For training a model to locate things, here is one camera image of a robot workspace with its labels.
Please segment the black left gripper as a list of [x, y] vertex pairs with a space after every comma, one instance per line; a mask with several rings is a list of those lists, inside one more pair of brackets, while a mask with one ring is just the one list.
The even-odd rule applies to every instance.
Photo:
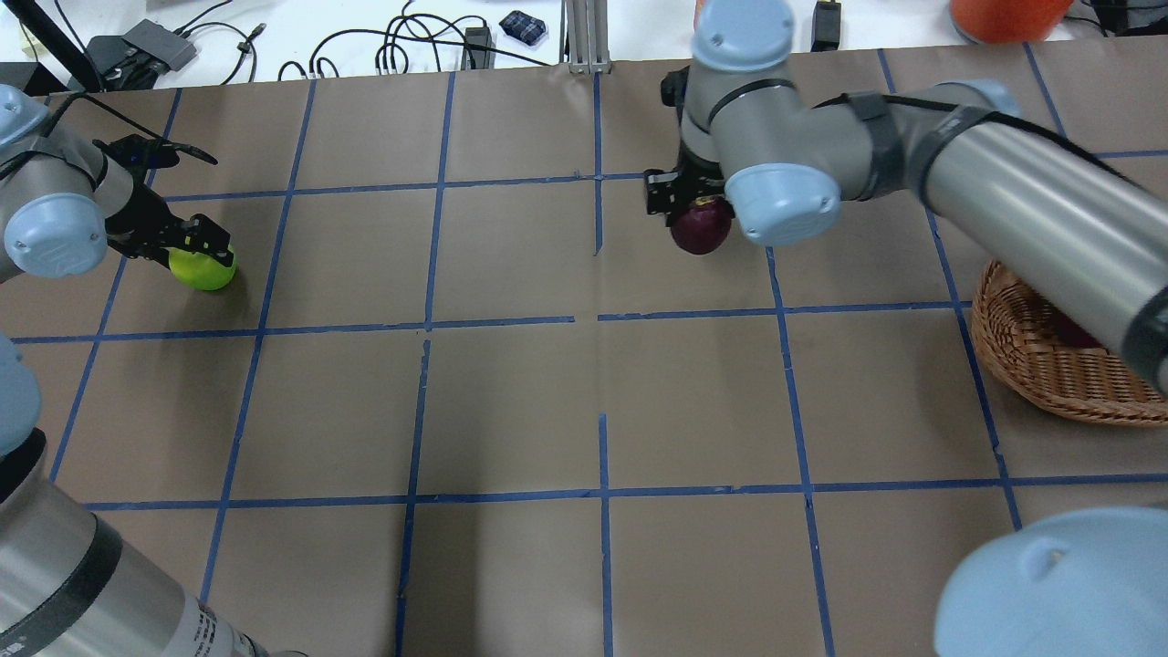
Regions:
[[105, 219], [105, 229], [109, 248], [128, 258], [167, 267], [171, 249], [176, 248], [213, 258], [221, 267], [235, 264], [228, 230], [204, 214], [176, 216], [146, 184], [134, 184], [128, 203]]

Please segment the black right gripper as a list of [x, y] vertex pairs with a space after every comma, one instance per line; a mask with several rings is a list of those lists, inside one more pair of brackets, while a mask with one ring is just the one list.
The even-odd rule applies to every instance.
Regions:
[[670, 170], [645, 170], [645, 213], [676, 217], [697, 200], [725, 195], [725, 177], [718, 162], [707, 161], [680, 146]]

